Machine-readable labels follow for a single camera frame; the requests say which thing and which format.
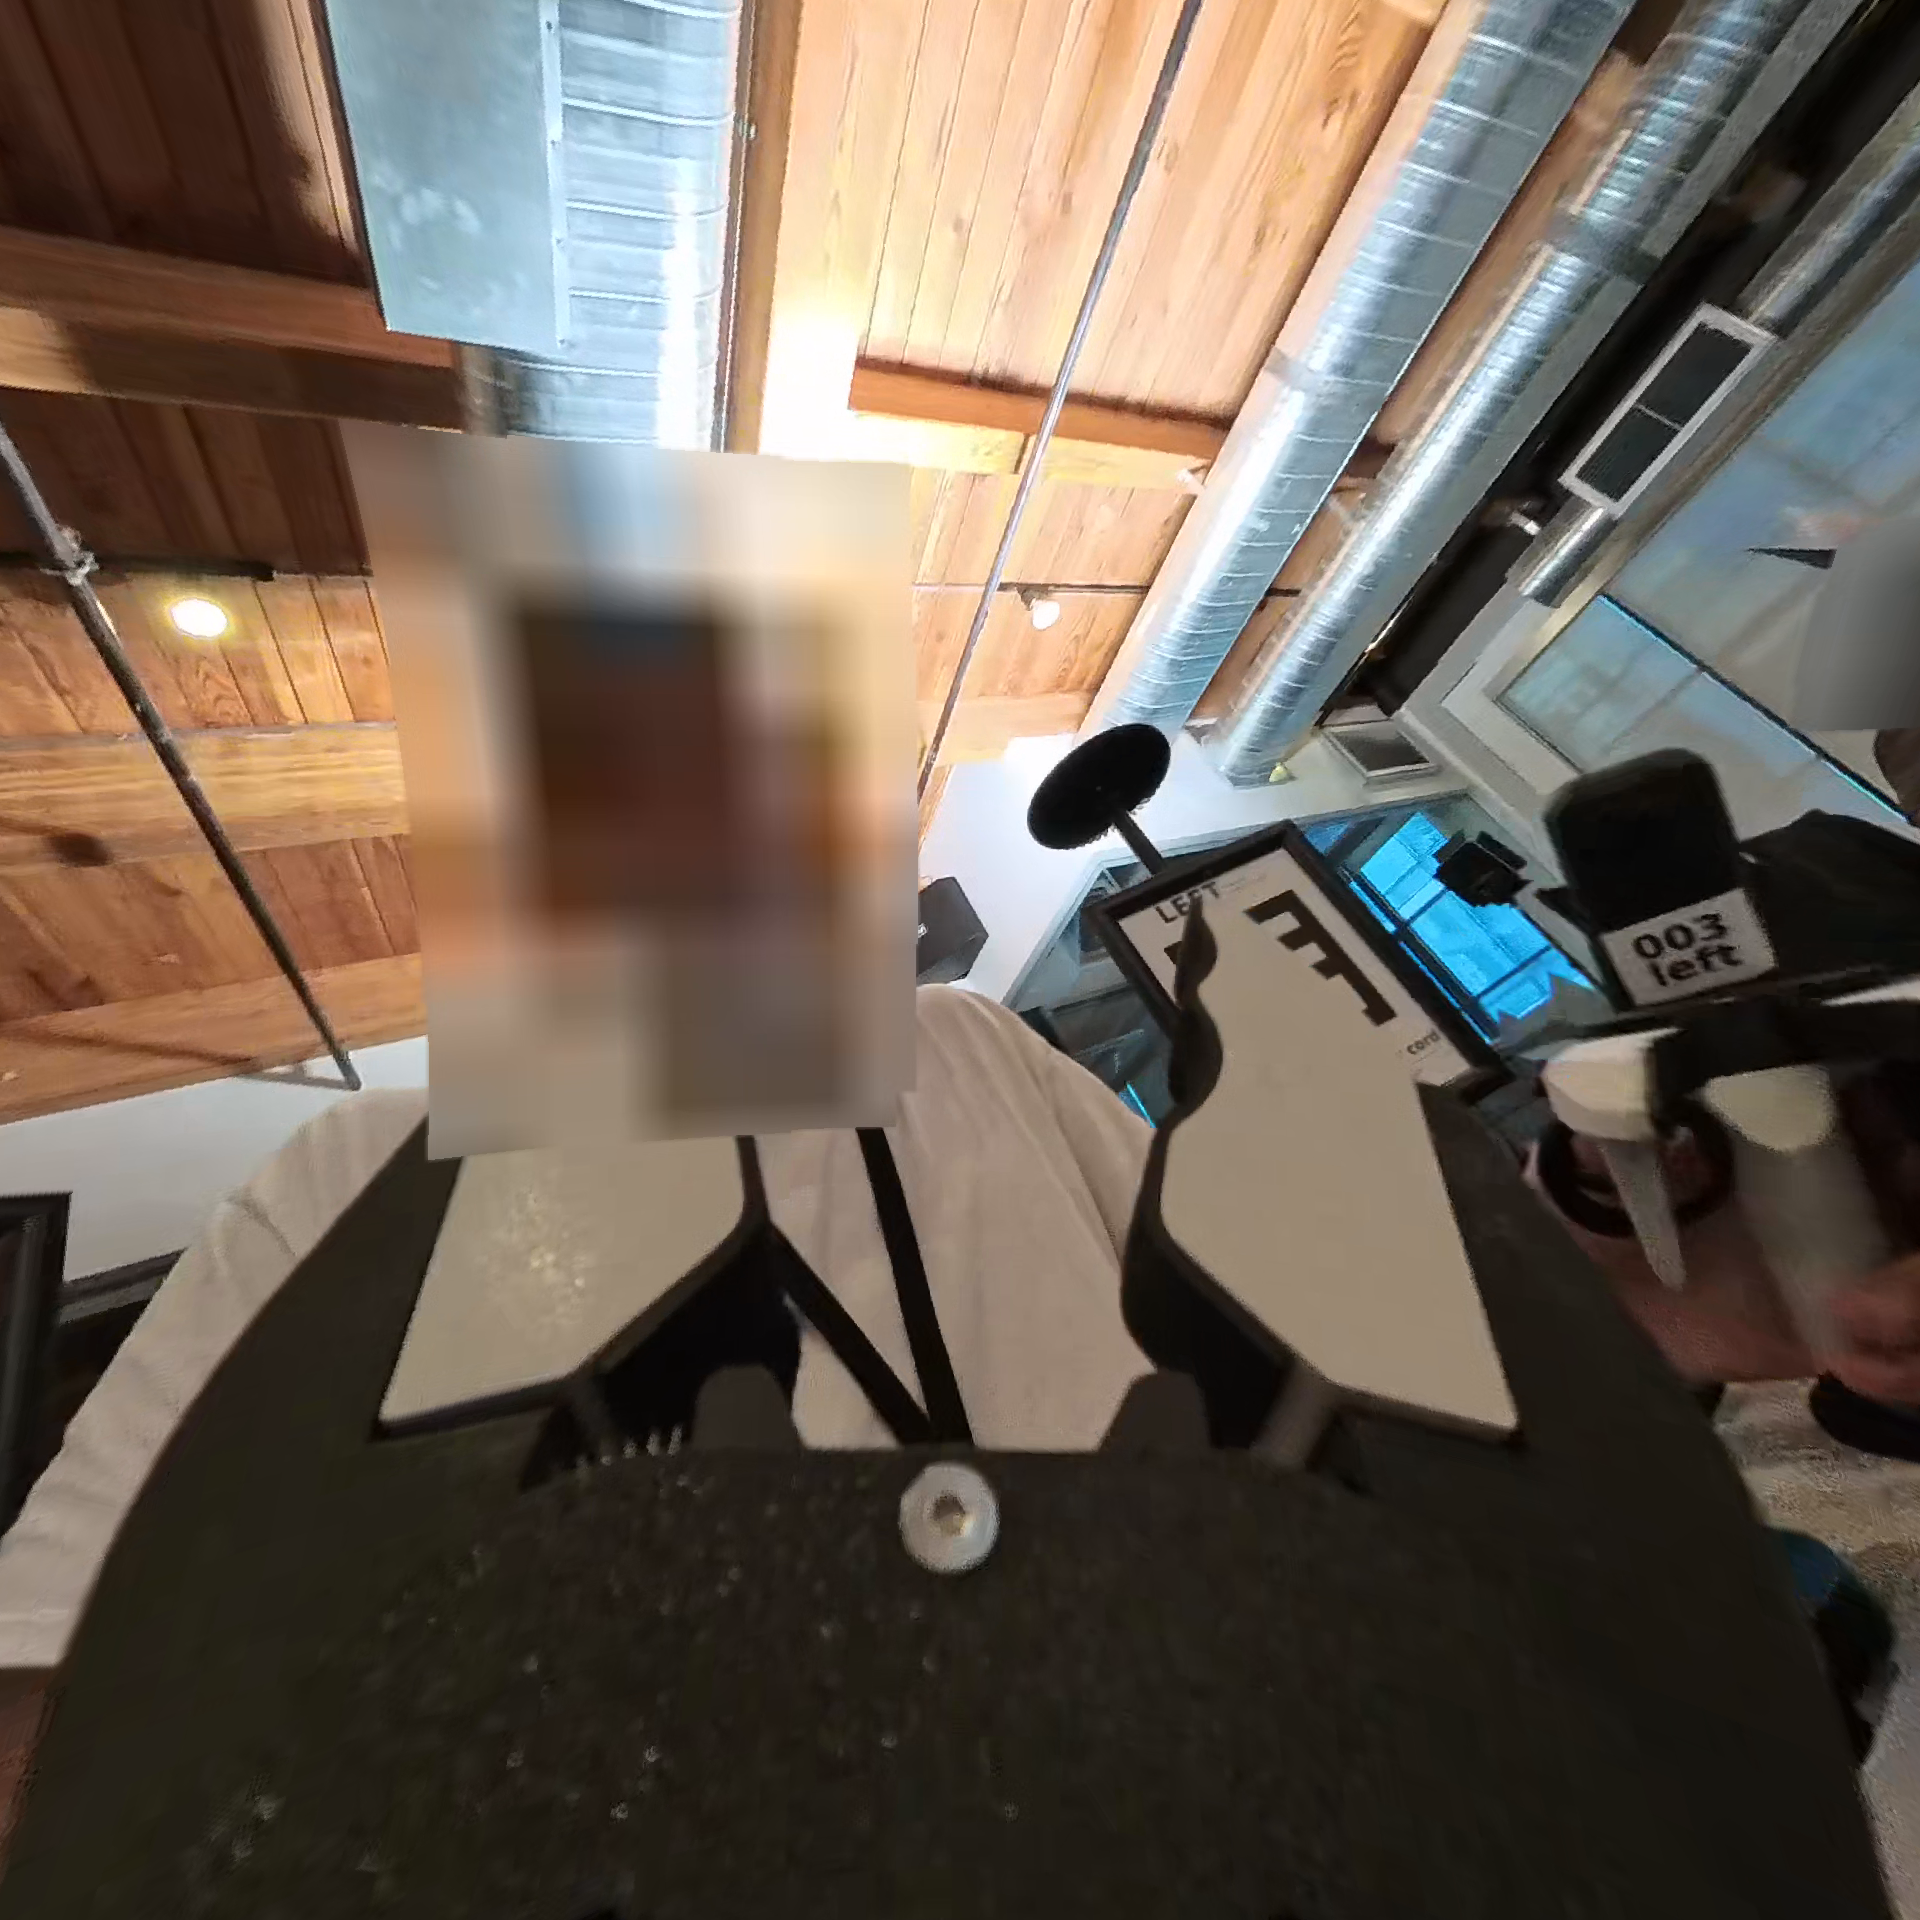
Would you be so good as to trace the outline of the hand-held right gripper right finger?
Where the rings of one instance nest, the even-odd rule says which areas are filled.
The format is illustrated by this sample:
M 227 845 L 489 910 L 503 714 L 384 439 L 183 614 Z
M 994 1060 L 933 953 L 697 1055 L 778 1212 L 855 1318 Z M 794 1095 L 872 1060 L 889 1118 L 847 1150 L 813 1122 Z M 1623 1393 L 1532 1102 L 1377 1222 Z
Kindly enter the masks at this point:
M 1194 910 L 1172 1108 L 1120 1304 L 1213 1445 L 1304 1467 L 1349 1413 L 1502 1444 L 1519 1412 L 1428 1122 L 1428 1088 L 1342 995 Z

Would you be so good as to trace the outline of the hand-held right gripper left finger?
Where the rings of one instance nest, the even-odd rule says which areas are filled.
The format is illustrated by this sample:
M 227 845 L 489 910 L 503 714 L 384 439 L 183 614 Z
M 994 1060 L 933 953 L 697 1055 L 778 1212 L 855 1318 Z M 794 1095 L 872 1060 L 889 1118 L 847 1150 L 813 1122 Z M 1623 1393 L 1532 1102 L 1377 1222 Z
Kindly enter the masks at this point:
M 750 1156 L 466 1159 L 380 1427 L 446 1427 L 548 1404 L 660 1332 L 761 1224 Z

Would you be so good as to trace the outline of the person's left hand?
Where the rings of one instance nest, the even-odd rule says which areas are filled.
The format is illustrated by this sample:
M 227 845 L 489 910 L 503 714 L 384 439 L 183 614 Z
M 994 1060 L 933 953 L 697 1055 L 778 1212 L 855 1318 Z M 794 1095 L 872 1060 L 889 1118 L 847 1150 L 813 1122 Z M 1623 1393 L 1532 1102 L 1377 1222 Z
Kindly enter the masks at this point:
M 1739 1212 L 1722 1209 L 1682 1231 L 1685 1284 L 1669 1288 L 1635 1238 L 1574 1239 L 1668 1363 L 1690 1384 L 1832 1377 L 1887 1405 L 1917 1401 L 1917 1260 L 1914 1252 L 1862 1271 L 1832 1294 L 1822 1342 L 1806 1344 Z

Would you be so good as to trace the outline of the large glass window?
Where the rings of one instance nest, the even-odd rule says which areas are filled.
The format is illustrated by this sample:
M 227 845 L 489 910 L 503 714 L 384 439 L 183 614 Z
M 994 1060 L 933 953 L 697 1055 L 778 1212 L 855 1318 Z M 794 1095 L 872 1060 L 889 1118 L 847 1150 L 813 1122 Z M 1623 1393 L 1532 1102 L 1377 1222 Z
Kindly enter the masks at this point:
M 1516 672 L 1498 707 L 1576 772 L 1701 755 L 1741 833 L 1809 809 L 1903 828 L 1871 732 L 1799 704 L 1815 563 L 1916 514 L 1908 267 Z

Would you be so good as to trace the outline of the black softbox cloth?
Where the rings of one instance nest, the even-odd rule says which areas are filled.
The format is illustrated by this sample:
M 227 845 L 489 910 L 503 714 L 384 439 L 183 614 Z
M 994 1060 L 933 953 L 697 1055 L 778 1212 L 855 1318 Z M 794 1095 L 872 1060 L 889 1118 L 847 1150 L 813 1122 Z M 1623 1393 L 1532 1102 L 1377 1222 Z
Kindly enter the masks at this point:
M 1739 842 L 1745 886 L 1790 977 L 1917 972 L 1917 844 L 1806 811 Z

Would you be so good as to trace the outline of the blue lit window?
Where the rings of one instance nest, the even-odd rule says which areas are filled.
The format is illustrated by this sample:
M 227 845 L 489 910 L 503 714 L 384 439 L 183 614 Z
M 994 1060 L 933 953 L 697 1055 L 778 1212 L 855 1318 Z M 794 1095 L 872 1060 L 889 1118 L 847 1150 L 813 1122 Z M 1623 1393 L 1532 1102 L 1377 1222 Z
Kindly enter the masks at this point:
M 1593 975 L 1528 911 L 1524 853 L 1468 795 L 1314 819 L 1306 838 L 1498 1053 L 1536 1055 L 1611 1016 Z M 1512 893 L 1466 897 L 1442 875 L 1445 858 L 1478 842 Z

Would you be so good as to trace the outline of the black framed printed sign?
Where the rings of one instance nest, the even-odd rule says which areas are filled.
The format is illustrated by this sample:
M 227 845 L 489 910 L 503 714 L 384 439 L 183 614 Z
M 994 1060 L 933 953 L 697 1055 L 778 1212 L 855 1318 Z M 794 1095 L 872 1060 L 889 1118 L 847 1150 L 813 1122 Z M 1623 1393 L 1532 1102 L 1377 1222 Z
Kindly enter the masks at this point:
M 1342 995 L 1413 1079 L 1482 1103 L 1512 1070 L 1439 986 L 1357 900 L 1296 822 L 1175 855 L 1081 907 L 1097 943 L 1165 1040 L 1178 1027 L 1175 974 L 1188 920 L 1241 918 L 1279 952 L 1286 984 Z

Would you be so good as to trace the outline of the black framed picture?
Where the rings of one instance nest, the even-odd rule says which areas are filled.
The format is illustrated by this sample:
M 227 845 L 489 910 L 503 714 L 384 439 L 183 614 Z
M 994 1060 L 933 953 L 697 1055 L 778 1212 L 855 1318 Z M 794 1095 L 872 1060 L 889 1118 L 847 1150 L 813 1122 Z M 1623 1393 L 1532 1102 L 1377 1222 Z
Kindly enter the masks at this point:
M 1 1198 L 1 1454 L 34 1436 L 57 1319 L 71 1193 Z

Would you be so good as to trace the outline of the round black disc stand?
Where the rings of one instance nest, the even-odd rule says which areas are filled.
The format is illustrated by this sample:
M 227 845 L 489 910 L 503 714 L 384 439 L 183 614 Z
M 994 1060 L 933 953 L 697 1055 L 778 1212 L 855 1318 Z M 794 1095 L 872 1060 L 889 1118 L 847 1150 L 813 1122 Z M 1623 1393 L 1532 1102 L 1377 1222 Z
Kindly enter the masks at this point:
M 1163 853 L 1139 828 L 1139 805 L 1161 788 L 1172 744 L 1150 723 L 1121 723 L 1080 740 L 1036 785 L 1024 813 L 1027 835 L 1048 851 L 1087 847 L 1117 835 L 1148 874 Z

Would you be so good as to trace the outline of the blue cloth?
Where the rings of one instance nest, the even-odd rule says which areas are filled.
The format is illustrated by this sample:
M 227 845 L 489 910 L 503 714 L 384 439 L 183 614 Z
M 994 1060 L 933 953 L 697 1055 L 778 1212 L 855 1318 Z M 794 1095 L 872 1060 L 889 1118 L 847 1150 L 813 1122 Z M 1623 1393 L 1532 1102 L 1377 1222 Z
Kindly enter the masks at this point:
M 1815 1642 L 1851 1762 L 1868 1762 L 1897 1676 L 1893 1620 L 1856 1566 L 1811 1533 L 1769 1527 L 1798 1610 Z

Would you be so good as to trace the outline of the dark metal ceiling pipe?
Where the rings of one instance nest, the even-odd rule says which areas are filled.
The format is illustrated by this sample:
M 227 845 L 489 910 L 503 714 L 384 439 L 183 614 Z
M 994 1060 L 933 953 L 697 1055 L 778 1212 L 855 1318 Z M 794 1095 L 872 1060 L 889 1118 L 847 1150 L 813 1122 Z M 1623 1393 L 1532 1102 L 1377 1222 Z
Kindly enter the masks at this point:
M 242 903 L 278 975 L 297 999 L 302 1017 L 338 1070 L 344 1089 L 362 1091 L 364 1077 L 353 1064 L 349 1048 L 326 1016 L 324 1003 L 316 995 L 281 925 L 275 921 L 273 910 L 260 893 L 224 819 L 210 801 L 202 779 L 183 755 L 175 730 L 156 706 L 147 683 L 123 648 L 117 625 L 94 584 L 98 570 L 94 552 L 57 517 L 38 488 L 34 470 L 8 430 L 1 430 L 1 468 L 8 488 L 36 540 L 41 568 L 59 581 L 62 595 L 77 619 L 94 656 L 128 706 L 138 732 L 156 755 L 164 777 L 183 805 L 206 851 L 214 858 L 220 874 L 227 879 L 227 888 Z

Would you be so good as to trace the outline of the thin metal ceiling conduit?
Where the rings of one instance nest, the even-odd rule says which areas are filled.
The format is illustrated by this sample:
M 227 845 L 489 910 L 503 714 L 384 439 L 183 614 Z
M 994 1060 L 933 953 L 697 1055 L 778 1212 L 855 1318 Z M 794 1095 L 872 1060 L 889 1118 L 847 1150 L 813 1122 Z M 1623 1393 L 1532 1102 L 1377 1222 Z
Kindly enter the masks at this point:
M 1146 177 L 1148 163 L 1151 159 L 1157 136 L 1163 128 L 1172 98 L 1175 94 L 1183 64 L 1188 59 L 1188 49 L 1191 36 L 1196 33 L 1198 20 L 1201 16 L 1201 1 L 1181 1 L 1174 18 L 1172 31 L 1168 36 L 1163 58 L 1154 82 L 1154 90 L 1148 98 L 1146 110 L 1141 114 L 1137 131 L 1127 154 L 1127 162 L 1116 185 L 1116 199 L 1112 204 L 1106 228 L 1097 252 L 1093 254 L 1092 267 L 1085 275 L 1069 330 L 1067 342 L 1061 351 L 1059 364 L 1056 368 L 1054 379 L 1044 397 L 1042 413 L 1038 425 L 1026 435 L 1024 452 L 1016 470 L 1016 492 L 1008 505 L 1005 517 L 1001 522 L 999 535 L 992 553 L 992 562 L 986 570 L 983 581 L 975 591 L 972 604 L 972 617 L 958 651 L 952 674 L 947 676 L 940 706 L 933 711 L 933 718 L 926 730 L 917 766 L 916 766 L 916 805 L 923 805 L 935 776 L 942 766 L 942 752 L 947 741 L 947 732 L 956 710 L 961 701 L 965 680 L 975 658 L 975 651 L 982 643 L 982 638 L 988 632 L 992 622 L 994 606 L 997 591 L 1001 588 L 1005 568 L 1011 559 L 1011 552 L 1021 530 L 1027 508 L 1034 500 L 1034 493 L 1040 488 L 1044 478 L 1046 458 L 1051 449 L 1051 442 L 1057 434 L 1061 413 L 1065 412 L 1067 397 L 1073 386 L 1073 374 L 1077 371 L 1077 361 L 1081 360 L 1084 347 L 1087 344 L 1092 321 L 1106 288 L 1106 280 L 1113 269 L 1120 244 L 1130 222 L 1134 204 L 1139 194 L 1141 180 Z

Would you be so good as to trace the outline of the black ceiling track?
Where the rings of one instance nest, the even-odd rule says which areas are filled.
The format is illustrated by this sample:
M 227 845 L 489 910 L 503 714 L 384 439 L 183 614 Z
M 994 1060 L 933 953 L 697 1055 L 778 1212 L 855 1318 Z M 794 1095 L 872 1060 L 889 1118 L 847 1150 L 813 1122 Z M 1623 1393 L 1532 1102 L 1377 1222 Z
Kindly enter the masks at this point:
M 131 578 L 165 578 L 165 579 L 218 579 L 218 581 L 251 581 L 251 584 L 278 584 L 278 581 L 321 581 L 321 584 L 341 584 L 341 581 L 366 581 L 371 578 L 371 571 L 366 568 L 349 570 L 303 570 L 275 566 L 264 559 L 244 559 L 244 558 L 164 558 L 164 555 L 113 555 L 104 553 L 96 555 L 92 562 L 92 573 L 99 581 L 119 581 Z

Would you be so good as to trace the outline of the small white wall vent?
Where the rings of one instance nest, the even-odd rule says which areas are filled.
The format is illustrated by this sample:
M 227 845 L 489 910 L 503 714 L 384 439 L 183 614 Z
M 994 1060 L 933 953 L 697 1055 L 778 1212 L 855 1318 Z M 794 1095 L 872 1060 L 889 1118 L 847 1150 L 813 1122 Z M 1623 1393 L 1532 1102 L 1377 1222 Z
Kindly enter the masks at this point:
M 1395 785 L 1442 772 L 1438 759 L 1395 722 L 1367 718 L 1319 727 L 1327 749 L 1342 757 L 1365 785 Z

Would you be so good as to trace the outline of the short metal duct pipe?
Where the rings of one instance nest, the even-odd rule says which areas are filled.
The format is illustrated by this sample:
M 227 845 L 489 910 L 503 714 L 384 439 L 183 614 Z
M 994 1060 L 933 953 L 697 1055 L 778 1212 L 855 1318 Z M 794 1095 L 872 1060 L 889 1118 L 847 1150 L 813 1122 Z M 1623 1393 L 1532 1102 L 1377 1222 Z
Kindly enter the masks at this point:
M 1557 606 L 1615 526 L 1617 516 L 1605 505 L 1579 496 L 1568 497 L 1519 553 L 1508 581 L 1524 601 Z

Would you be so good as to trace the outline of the round spiral metal duct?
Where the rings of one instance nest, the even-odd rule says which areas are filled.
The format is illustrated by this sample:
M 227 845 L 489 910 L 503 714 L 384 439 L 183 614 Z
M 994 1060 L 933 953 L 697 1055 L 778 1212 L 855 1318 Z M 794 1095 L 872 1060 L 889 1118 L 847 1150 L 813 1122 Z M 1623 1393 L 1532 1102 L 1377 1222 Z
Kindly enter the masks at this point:
M 1223 779 L 1263 785 L 1299 748 L 1853 11 L 1841 1 L 1703 1 L 1680 11 L 1596 155 L 1386 462 L 1355 526 L 1212 725 L 1204 748 Z
M 1452 1 L 1342 204 L 1087 727 L 1179 732 L 1620 33 L 1620 1 Z

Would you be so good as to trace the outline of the white wall vent grille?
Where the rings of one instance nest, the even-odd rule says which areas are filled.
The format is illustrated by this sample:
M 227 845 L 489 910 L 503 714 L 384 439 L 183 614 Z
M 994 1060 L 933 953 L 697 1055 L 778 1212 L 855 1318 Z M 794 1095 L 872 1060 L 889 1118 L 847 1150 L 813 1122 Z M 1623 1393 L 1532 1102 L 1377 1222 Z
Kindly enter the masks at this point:
M 1557 475 L 1562 492 L 1605 517 L 1623 516 L 1775 342 L 1761 324 L 1698 306 Z

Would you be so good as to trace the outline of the black wall speaker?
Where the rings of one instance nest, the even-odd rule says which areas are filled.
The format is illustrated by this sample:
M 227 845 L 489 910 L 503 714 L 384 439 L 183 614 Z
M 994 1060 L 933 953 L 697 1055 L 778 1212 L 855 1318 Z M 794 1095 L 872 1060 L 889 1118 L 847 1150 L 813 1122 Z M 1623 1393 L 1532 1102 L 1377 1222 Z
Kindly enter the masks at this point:
M 988 938 L 986 924 L 956 875 L 932 877 L 919 886 L 916 942 L 919 988 L 965 980 Z

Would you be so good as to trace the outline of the rectangular metal air duct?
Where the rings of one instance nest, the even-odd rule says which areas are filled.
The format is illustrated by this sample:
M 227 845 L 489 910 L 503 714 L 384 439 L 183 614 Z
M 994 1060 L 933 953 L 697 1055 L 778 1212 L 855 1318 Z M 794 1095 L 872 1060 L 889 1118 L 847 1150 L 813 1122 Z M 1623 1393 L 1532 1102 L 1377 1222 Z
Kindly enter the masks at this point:
M 756 7 L 321 9 L 381 319 L 467 425 L 720 448 Z

